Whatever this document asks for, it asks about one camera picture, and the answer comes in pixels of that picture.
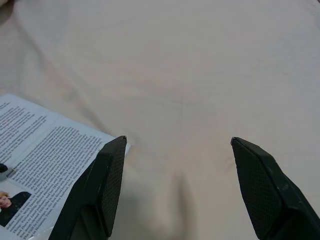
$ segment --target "white fabric surface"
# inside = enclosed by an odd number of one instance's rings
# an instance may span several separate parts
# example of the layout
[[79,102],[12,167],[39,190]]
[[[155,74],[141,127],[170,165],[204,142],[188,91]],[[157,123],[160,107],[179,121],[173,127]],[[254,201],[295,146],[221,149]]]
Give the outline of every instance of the white fabric surface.
[[320,214],[316,0],[16,1],[0,90],[128,136],[112,240],[257,239],[232,136]]

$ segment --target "wrinkled fabric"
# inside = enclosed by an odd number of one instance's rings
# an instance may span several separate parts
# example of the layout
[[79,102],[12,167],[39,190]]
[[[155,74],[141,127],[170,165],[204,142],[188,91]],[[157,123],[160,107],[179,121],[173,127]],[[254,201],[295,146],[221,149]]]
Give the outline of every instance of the wrinkled fabric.
[[316,0],[18,0],[0,92],[132,144],[112,240],[257,239],[230,140],[320,214]]

